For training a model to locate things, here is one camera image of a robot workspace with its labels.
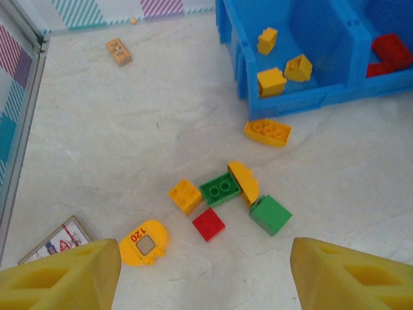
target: green duplo brick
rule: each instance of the green duplo brick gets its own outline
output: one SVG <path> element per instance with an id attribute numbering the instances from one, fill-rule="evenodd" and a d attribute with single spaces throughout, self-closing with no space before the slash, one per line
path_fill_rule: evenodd
<path id="1" fill-rule="evenodd" d="M 292 214 L 270 195 L 262 196 L 250 209 L 251 218 L 270 236 L 288 222 Z"/>
<path id="2" fill-rule="evenodd" d="M 199 189 L 210 207 L 221 205 L 241 194 L 241 189 L 231 172 L 202 184 Z"/>

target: red duplo brick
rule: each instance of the red duplo brick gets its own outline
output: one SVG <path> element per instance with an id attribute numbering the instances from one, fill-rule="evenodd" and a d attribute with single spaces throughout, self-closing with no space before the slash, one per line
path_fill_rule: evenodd
<path id="1" fill-rule="evenodd" d="M 211 208 L 208 208 L 192 223 L 206 242 L 211 241 L 225 228 L 225 224 Z"/>
<path id="2" fill-rule="evenodd" d="M 413 54 L 397 34 L 379 36 L 372 43 L 372 50 L 394 70 L 406 69 L 413 63 Z"/>
<path id="3" fill-rule="evenodd" d="M 388 63 L 370 63 L 367 67 L 367 77 L 381 76 L 394 72 L 392 66 Z"/>

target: yellow duplo brick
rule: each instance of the yellow duplo brick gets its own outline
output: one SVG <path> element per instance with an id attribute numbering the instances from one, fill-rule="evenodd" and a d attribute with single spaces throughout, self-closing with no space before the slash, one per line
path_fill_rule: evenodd
<path id="1" fill-rule="evenodd" d="M 258 36 L 257 50 L 260 54 L 269 55 L 271 50 L 275 47 L 277 41 L 278 31 L 268 27 L 263 33 Z"/>
<path id="2" fill-rule="evenodd" d="M 244 133 L 248 138 L 257 142 L 272 147 L 284 147 L 288 142 L 291 130 L 291 126 L 270 119 L 262 119 L 249 121 L 244 128 Z"/>
<path id="3" fill-rule="evenodd" d="M 129 266 L 152 265 L 165 255 L 170 235 L 161 222 L 149 220 L 136 227 L 119 244 L 122 262 Z"/>
<path id="4" fill-rule="evenodd" d="M 267 98 L 281 95 L 284 91 L 287 79 L 278 68 L 262 71 L 257 74 L 259 85 L 259 97 Z"/>
<path id="5" fill-rule="evenodd" d="M 187 179 L 182 179 L 169 193 L 176 205 L 188 216 L 202 201 L 202 194 Z"/>
<path id="6" fill-rule="evenodd" d="M 228 171 L 230 171 L 237 180 L 239 187 L 243 191 L 241 193 L 244 202 L 248 208 L 257 201 L 259 197 L 259 183 L 253 178 L 252 171 L 239 161 L 230 161 L 228 163 Z"/>
<path id="7" fill-rule="evenodd" d="M 305 55 L 300 55 L 291 59 L 285 66 L 284 76 L 295 82 L 310 81 L 312 72 L 312 63 Z"/>

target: blue plastic bin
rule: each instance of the blue plastic bin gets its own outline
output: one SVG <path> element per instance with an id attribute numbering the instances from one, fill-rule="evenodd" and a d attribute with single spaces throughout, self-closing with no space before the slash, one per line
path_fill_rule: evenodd
<path id="1" fill-rule="evenodd" d="M 368 64 L 379 61 L 370 50 L 377 36 L 396 33 L 413 51 L 412 0 L 216 0 L 216 23 L 250 120 L 413 88 L 413 66 L 366 78 Z M 257 39 L 268 27 L 278 37 L 264 56 Z M 313 64 L 311 80 L 288 81 L 282 95 L 260 99 L 257 73 L 284 71 L 300 54 Z"/>

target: pink striped pattern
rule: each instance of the pink striped pattern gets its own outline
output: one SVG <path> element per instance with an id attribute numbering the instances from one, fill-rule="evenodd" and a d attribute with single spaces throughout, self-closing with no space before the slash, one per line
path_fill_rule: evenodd
<path id="1" fill-rule="evenodd" d="M 32 58 L 26 53 L 25 50 L 21 50 L 19 63 L 15 70 L 14 79 L 19 82 L 19 84 L 26 88 L 27 79 L 32 66 Z"/>
<path id="2" fill-rule="evenodd" d="M 0 25 L 0 66 L 14 77 L 21 47 L 3 25 Z"/>
<path id="3" fill-rule="evenodd" d="M 141 6 L 146 18 L 183 13 L 182 0 L 141 0 Z"/>

